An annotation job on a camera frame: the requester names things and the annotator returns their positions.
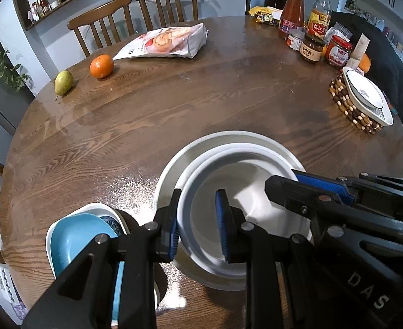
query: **green pear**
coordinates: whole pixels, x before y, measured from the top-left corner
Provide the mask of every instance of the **green pear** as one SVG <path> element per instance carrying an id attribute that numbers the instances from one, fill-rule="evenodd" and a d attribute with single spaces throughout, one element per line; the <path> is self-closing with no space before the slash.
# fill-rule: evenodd
<path id="1" fill-rule="evenodd" d="M 73 75 L 71 72 L 64 70 L 60 72 L 55 78 L 55 93 L 63 96 L 73 86 Z"/>

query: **dining table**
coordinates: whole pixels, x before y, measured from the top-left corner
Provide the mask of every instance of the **dining table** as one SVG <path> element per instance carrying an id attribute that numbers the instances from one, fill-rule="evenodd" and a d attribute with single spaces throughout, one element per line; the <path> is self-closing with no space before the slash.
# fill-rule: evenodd
<path id="1" fill-rule="evenodd" d="M 192 59 L 119 59 L 107 78 L 91 76 L 91 60 L 115 56 L 122 41 L 70 67 L 75 85 L 67 95 L 55 99 L 52 81 L 31 103 L 12 139 L 0 192 L 2 253 L 28 308 L 54 281 L 45 249 L 52 223 L 94 202 L 140 225 L 151 221 L 161 172 L 204 135 L 265 135 L 307 172 L 328 178 L 403 178 L 398 115 L 374 135 L 359 131 L 328 92 L 337 69 L 305 61 L 276 27 L 249 16 L 180 25 L 201 22 L 207 42 Z M 172 263 L 162 268 L 167 289 L 156 311 L 159 328 L 244 327 L 244 292 L 208 288 Z"/>

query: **red lid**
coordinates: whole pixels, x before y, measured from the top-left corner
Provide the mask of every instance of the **red lid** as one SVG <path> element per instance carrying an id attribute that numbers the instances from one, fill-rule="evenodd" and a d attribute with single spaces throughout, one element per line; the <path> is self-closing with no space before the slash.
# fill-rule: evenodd
<path id="1" fill-rule="evenodd" d="M 339 37 L 337 35 L 333 35 L 332 39 L 334 39 L 334 42 L 338 43 L 339 45 L 341 45 L 343 48 L 346 49 L 352 49 L 352 44 L 347 42 L 345 39 L 343 39 L 342 37 Z"/>

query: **beaded trivet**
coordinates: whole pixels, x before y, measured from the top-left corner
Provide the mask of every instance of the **beaded trivet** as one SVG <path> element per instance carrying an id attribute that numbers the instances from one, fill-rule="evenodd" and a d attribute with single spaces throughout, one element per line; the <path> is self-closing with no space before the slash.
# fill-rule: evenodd
<path id="1" fill-rule="evenodd" d="M 371 119 L 360 110 L 357 110 L 356 106 L 349 99 L 348 90 L 346 89 L 341 74 L 331 82 L 329 92 L 334 102 L 338 105 L 339 110 L 345 114 L 346 118 L 356 126 L 358 130 L 363 130 L 365 133 L 373 135 L 383 128 L 378 122 Z"/>

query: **orange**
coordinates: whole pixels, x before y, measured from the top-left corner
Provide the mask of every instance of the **orange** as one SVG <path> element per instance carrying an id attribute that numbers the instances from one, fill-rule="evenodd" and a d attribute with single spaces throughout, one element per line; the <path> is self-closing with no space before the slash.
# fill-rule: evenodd
<path id="1" fill-rule="evenodd" d="M 115 62 L 113 58 L 107 54 L 102 54 L 96 57 L 90 64 L 90 74 L 97 79 L 105 78 L 111 74 L 114 66 Z"/>
<path id="2" fill-rule="evenodd" d="M 369 71 L 369 69 L 370 69 L 370 59 L 369 59 L 369 57 L 367 56 L 366 53 L 363 54 L 363 57 L 362 57 L 362 59 L 360 60 L 359 68 L 360 68 L 361 70 L 363 70 L 363 72 L 364 72 L 365 74 L 366 74 L 366 73 Z"/>

